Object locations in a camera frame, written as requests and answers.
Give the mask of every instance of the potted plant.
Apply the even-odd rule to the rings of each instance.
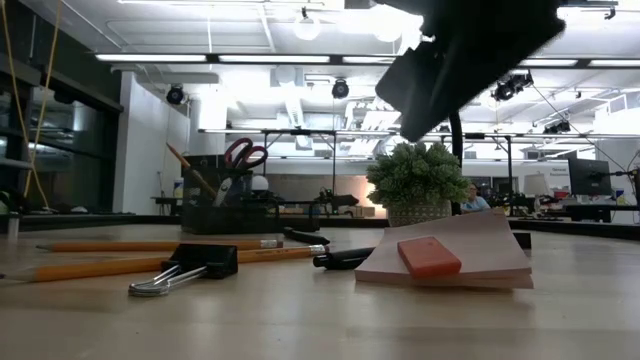
[[[387,209],[393,227],[451,216],[451,202],[467,199],[469,180],[442,144],[398,144],[376,160],[367,169],[376,187],[368,198]]]

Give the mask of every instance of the green plant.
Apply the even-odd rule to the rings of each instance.
[[[393,155],[369,166],[367,180],[376,186],[368,198],[385,207],[462,202],[469,193],[458,159],[442,144],[428,150],[424,144],[398,144]]]

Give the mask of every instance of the scissors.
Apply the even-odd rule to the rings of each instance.
[[[233,152],[244,145],[242,149],[238,152],[238,154],[233,157]],[[262,153],[262,156],[257,160],[250,161],[250,158],[255,153]],[[242,138],[236,140],[227,151],[224,153],[224,162],[227,166],[227,169],[239,169],[239,170],[249,170],[256,166],[260,166],[267,161],[269,157],[269,152],[263,146],[253,146],[253,141],[248,138]],[[215,206],[220,206],[224,203],[229,191],[231,190],[234,183],[233,177],[228,177],[224,179],[222,184],[220,184],[220,189],[218,190],[218,196],[216,196],[216,200],[214,202]]]

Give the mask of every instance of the paper stack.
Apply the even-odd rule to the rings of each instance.
[[[462,264],[454,275],[414,278],[398,243],[433,237]],[[504,212],[453,216],[385,229],[380,245],[356,269],[356,280],[416,286],[533,288],[531,266]]]

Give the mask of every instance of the person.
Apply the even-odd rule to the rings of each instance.
[[[487,201],[481,196],[478,196],[478,187],[475,184],[469,185],[469,198],[468,201],[463,203],[460,210],[463,214],[470,214],[478,211],[484,211],[491,209],[491,206],[487,204]]]

